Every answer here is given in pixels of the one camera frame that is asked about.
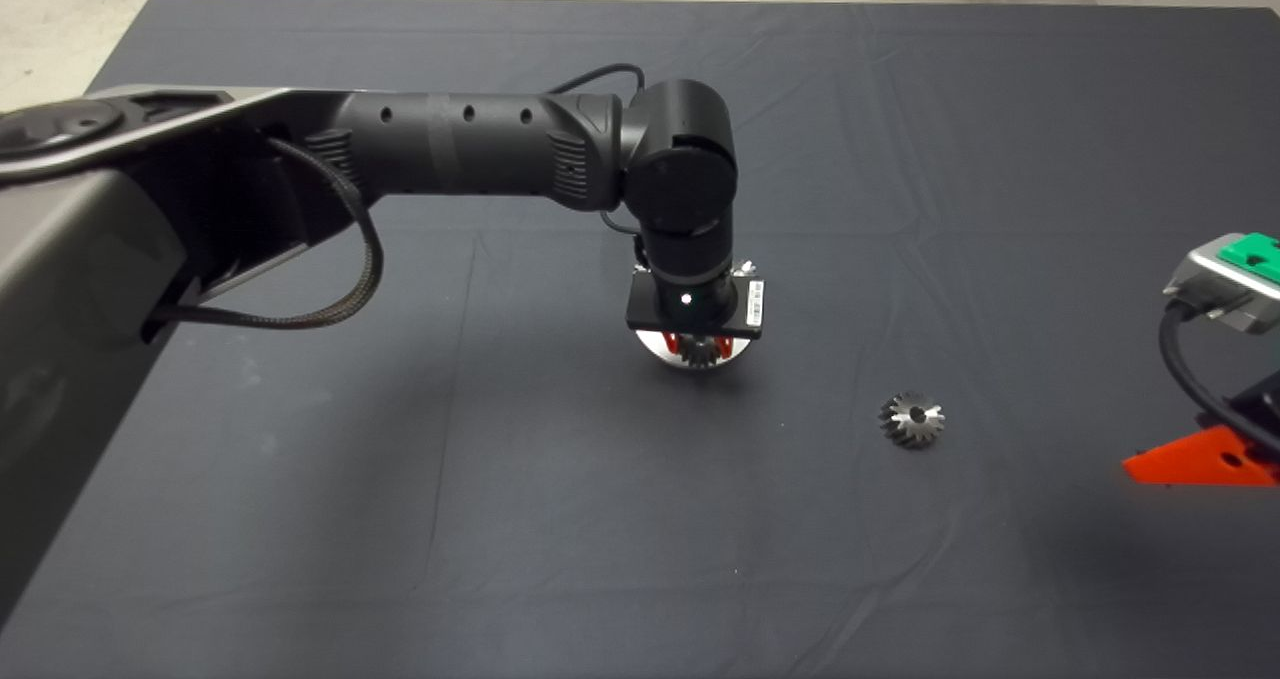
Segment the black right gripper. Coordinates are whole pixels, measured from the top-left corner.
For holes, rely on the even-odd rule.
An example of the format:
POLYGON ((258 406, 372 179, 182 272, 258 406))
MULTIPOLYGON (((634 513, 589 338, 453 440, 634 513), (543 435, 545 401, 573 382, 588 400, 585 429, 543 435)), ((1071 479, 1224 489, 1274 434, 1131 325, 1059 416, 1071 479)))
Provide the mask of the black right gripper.
MULTIPOLYGON (((1230 398, 1231 410, 1279 439, 1279 374, 1230 398)), ((1135 482, 1153 486, 1279 487, 1277 460, 1225 425, 1213 425, 1123 461, 1135 482)))

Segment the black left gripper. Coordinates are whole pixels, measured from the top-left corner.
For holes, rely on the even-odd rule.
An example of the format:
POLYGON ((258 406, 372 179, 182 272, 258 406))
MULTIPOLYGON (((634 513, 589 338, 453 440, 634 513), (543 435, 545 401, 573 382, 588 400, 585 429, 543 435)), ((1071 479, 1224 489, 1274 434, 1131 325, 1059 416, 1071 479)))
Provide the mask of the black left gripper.
POLYGON ((719 356, 733 356, 735 338, 759 340, 764 328, 765 281, 724 273, 701 284, 676 284, 652 272, 635 272, 627 327, 659 332, 666 351, 680 356, 680 334, 716 337, 719 356))

